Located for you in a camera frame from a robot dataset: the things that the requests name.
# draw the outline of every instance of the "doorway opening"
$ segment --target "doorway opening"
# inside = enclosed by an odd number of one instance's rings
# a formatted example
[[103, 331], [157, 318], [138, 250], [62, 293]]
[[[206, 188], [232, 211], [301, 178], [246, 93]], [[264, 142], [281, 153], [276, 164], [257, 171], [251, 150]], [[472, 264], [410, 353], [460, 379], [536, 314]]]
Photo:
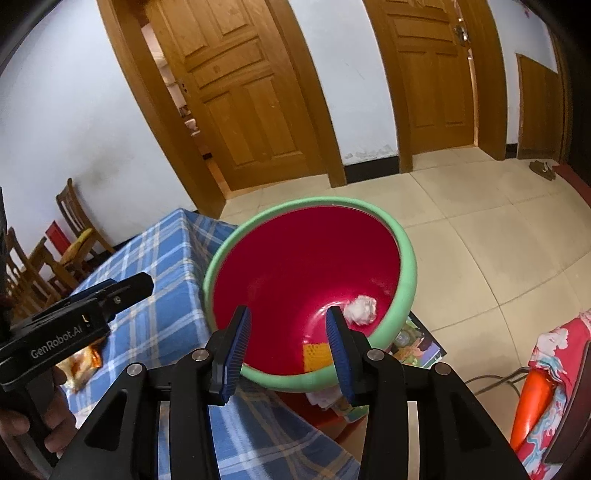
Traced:
[[144, 39], [150, 49], [150, 53], [152, 58], [154, 59], [154, 63], [158, 67], [158, 71], [162, 77], [164, 84], [176, 106], [183, 123], [187, 127], [187, 132], [191, 136], [191, 141], [197, 147], [199, 154], [201, 155], [205, 165], [211, 172], [213, 178], [216, 180], [217, 186], [222, 191], [224, 198], [229, 200], [231, 198], [240, 196], [245, 193], [252, 192], [254, 190], [262, 189], [264, 187], [269, 186], [269, 184], [257, 185], [255, 187], [249, 187], [246, 189], [240, 190], [231, 190], [228, 186], [226, 179], [223, 176], [222, 171], [220, 170], [218, 164], [216, 163], [216, 159], [214, 158], [211, 148], [207, 142], [206, 134], [199, 128], [193, 113], [189, 105], [187, 104], [187, 100], [183, 94], [183, 87], [174, 77], [174, 74], [170, 68], [168, 60], [164, 56], [164, 52], [156, 35], [154, 34], [154, 29], [152, 24], [149, 22], [148, 18], [143, 15], [141, 17], [141, 31]]

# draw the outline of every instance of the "table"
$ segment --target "table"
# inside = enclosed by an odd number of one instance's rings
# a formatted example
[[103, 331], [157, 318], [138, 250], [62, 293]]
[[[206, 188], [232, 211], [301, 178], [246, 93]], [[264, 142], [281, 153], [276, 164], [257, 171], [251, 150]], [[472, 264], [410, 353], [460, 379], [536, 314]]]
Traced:
[[[210, 331], [202, 309], [203, 278], [213, 254], [235, 228], [175, 210], [81, 283], [78, 290], [145, 271], [154, 280], [154, 293], [117, 315], [102, 351], [104, 366], [78, 394], [67, 393], [78, 425], [129, 363], [160, 367], [205, 346]], [[275, 393], [245, 378], [228, 405], [209, 411], [223, 479], [353, 480], [358, 476], [359, 464], [350, 454], [288, 409]], [[166, 404], [161, 409], [159, 439], [160, 478], [170, 479]]]

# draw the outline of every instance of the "white wall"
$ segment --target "white wall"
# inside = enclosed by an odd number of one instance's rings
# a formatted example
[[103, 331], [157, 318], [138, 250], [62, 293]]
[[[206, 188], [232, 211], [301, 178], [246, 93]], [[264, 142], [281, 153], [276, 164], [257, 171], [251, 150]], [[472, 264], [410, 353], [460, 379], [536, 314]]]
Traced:
[[362, 0], [290, 0], [310, 49], [343, 164], [398, 154], [392, 102]]
[[515, 0], [488, 0], [499, 31], [507, 79], [507, 143], [519, 137], [519, 70], [516, 53], [521, 53], [551, 70], [556, 58], [545, 23]]
[[72, 177], [113, 244], [176, 207], [194, 209], [123, 77], [96, 1], [64, 0], [0, 76], [0, 184], [30, 252]]

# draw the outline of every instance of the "beige floor tile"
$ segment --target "beige floor tile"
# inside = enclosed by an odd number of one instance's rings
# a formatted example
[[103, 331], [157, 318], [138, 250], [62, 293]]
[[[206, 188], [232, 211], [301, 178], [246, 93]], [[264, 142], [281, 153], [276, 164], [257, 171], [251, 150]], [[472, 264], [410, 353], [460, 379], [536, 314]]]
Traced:
[[516, 205], [563, 269], [591, 250], [591, 209], [581, 202], [560, 193]]
[[330, 189], [328, 175], [316, 175], [284, 181], [261, 190], [261, 207], [278, 205], [290, 200], [323, 195]]
[[453, 152], [463, 163], [474, 163], [479, 161], [495, 161], [488, 153], [478, 147], [454, 148]]
[[510, 203], [491, 182], [490, 164], [493, 162], [430, 168], [412, 175], [435, 205], [447, 217], [454, 217]]
[[483, 165], [491, 184], [501, 191], [512, 203], [559, 193], [564, 188], [564, 179], [548, 181], [532, 172], [530, 160], [512, 158]]
[[591, 253], [567, 268], [564, 273], [581, 304], [581, 310], [591, 309]]
[[450, 219], [499, 303], [554, 277], [560, 266], [514, 205]]
[[222, 215], [220, 220], [226, 223], [232, 223], [234, 225], [241, 225], [242, 223], [250, 220], [252, 217], [256, 215], [258, 209], [248, 209], [244, 210], [243, 212], [233, 213], [231, 215]]
[[455, 154], [453, 149], [437, 150], [434, 152], [419, 153], [413, 155], [413, 170], [424, 170], [425, 168], [444, 167], [446, 165], [457, 165], [464, 163]]
[[417, 256], [413, 312], [434, 330], [497, 306], [470, 252], [449, 221], [412, 226], [407, 234]]
[[[470, 389], [475, 392], [494, 381], [495, 379], [492, 378], [476, 380], [470, 384]], [[491, 416], [496, 426], [499, 427], [499, 430], [505, 435], [505, 438], [509, 440], [517, 404], [519, 403], [519, 397], [515, 390], [509, 385], [500, 385], [482, 395], [478, 395], [477, 399]]]
[[499, 307], [433, 335], [447, 352], [443, 361], [464, 381], [479, 375], [504, 377], [521, 366]]
[[519, 360], [526, 365], [538, 335], [575, 318], [579, 299], [564, 273], [501, 306], [517, 347]]
[[413, 170], [493, 160], [478, 147], [448, 148], [413, 155]]
[[256, 210], [261, 203], [262, 190], [245, 193], [238, 197], [226, 201], [226, 206], [222, 212], [222, 217], [234, 215], [246, 210]]
[[410, 173], [352, 183], [333, 191], [338, 196], [374, 204], [404, 227], [443, 218], [441, 211]]

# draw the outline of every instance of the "wooden door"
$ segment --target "wooden door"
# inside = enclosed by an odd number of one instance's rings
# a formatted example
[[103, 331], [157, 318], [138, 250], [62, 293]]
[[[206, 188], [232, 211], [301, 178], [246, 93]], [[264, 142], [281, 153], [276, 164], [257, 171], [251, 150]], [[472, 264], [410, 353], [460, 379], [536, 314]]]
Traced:
[[[452, 0], [365, 0], [392, 91], [402, 75], [412, 153], [474, 143], [474, 106], [467, 46], [460, 45]], [[382, 45], [393, 42], [394, 48]], [[395, 51], [397, 58], [385, 55]]]
[[232, 190], [324, 172], [265, 0], [150, 0], [146, 14]]
[[517, 158], [558, 160], [563, 126], [558, 74], [519, 53], [517, 64], [521, 97]]

